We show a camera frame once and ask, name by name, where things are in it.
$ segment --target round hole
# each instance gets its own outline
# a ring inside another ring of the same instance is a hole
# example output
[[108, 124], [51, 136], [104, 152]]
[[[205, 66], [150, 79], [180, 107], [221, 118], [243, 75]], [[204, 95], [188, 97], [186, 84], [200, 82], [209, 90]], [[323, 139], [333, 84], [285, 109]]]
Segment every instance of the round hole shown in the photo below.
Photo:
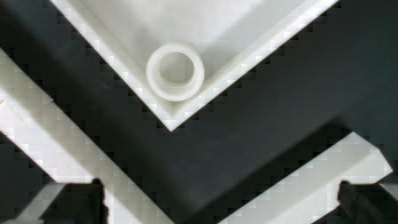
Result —
[[189, 81], [193, 64], [184, 54], [170, 53], [164, 55], [159, 61], [159, 75], [161, 78], [175, 84], [182, 84]]
[[191, 45], [168, 42], [152, 52], [145, 67], [147, 83], [168, 101], [184, 101], [196, 93], [204, 80], [202, 59]]

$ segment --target white plastic part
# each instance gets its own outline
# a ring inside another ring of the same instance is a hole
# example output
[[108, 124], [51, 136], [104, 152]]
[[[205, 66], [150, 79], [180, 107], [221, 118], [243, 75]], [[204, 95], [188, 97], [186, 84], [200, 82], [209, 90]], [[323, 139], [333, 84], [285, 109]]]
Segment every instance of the white plastic part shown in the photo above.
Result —
[[[51, 0], [172, 131], [337, 0]], [[205, 77], [196, 94], [164, 100], [145, 79], [156, 48], [195, 46]]]
[[[26, 89], [29, 95], [19, 94]], [[172, 223], [1, 51], [0, 131], [56, 182], [101, 179], [109, 224]], [[312, 223], [337, 206], [340, 180], [374, 183], [390, 171], [378, 149], [351, 133], [220, 223]]]
[[[182, 54], [193, 64], [193, 74], [182, 82], [170, 81], [159, 74], [163, 58], [173, 53]], [[150, 89], [164, 100], [184, 101], [195, 95], [202, 87], [204, 67], [196, 50], [188, 43], [173, 41], [157, 48], [147, 61], [145, 75]]]
[[390, 172], [379, 150], [351, 133], [220, 224], [310, 224], [339, 205], [340, 181], [372, 184]]

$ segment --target white ring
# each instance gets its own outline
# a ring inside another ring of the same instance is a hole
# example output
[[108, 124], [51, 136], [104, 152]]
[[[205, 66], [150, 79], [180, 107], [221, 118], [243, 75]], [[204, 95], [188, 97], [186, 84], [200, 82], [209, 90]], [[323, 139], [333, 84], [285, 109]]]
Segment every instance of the white ring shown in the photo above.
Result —
[[[180, 53], [193, 64], [191, 78], [184, 83], [170, 82], [159, 75], [159, 62], [164, 55], [172, 53]], [[164, 100], [177, 102], [195, 95], [202, 86], [204, 66], [196, 50], [188, 43], [172, 41], [152, 52], [145, 66], [145, 76], [150, 89]]]

